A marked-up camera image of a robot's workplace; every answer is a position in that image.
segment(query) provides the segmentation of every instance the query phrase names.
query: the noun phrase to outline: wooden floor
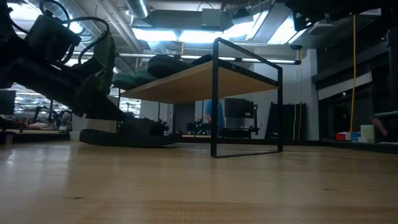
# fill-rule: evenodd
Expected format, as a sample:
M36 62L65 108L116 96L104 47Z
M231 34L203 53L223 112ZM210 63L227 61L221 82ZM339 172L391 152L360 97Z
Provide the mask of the wooden floor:
M262 148L223 150L245 147ZM290 146L212 159L209 148L0 147L0 223L398 223L395 155Z

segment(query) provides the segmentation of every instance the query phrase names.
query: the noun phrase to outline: shelf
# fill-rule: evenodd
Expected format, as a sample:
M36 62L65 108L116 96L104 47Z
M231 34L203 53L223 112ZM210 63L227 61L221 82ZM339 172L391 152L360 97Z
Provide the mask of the shelf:
M276 90L277 82L243 67L218 60L218 96L227 97ZM213 62L125 91L122 97L181 104L211 98Z

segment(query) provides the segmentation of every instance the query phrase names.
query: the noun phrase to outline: pipe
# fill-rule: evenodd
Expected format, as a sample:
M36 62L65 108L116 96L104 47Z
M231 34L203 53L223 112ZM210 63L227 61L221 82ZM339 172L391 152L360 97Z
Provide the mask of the pipe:
M149 4L147 0L126 0L132 16L137 19L143 19L149 15Z
M133 50L133 51L140 51L136 45L132 42L132 40L127 36L127 34L120 28L119 24L114 20L113 16L108 12L106 7L104 6L102 0L96 0L98 3L98 7L100 7L104 12L106 17L109 19L109 21L112 22L112 25L115 27L115 29L119 32L119 34L122 36L124 41L128 44L128 46Z
M138 51L142 51L141 45L137 40L136 36L132 32L131 28L126 25L123 18L120 16L119 12L115 9L115 7L109 2L109 0L103 0L103 4L106 6L107 9L109 9L110 13L112 13L113 16L116 18L116 20L119 22L119 25L126 32L127 36L131 39L134 45L138 48Z
M155 54L166 54L166 48L162 41L148 41L148 46Z

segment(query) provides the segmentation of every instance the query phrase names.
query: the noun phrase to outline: computer monitor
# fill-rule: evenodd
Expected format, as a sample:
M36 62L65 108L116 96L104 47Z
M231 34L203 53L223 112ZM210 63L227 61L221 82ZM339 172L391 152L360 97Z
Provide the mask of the computer monitor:
M16 93L17 91L0 90L0 114L14 114Z
M253 101L237 98L225 99L225 117L226 118L253 118Z

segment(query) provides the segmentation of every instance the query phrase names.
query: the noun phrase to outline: yellow cable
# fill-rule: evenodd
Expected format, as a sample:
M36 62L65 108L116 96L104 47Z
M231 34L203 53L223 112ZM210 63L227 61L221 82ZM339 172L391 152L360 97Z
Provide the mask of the yellow cable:
M301 49L301 64L300 64L300 68L301 68L301 71L300 71L300 92L301 92L301 94L300 94L300 119L299 119L299 122L298 122L298 140L300 140L300 133L301 133L301 112L302 112L302 105L303 105L303 96L302 96L302 92L303 92L303 85L302 85L302 82L301 82L301 80L302 80L302 75L303 75L303 49Z
M353 86L353 98L351 100L351 124L349 127L349 138L353 134L353 121L354 121L354 102L355 102L355 81L356 81L356 17L354 15L354 86Z

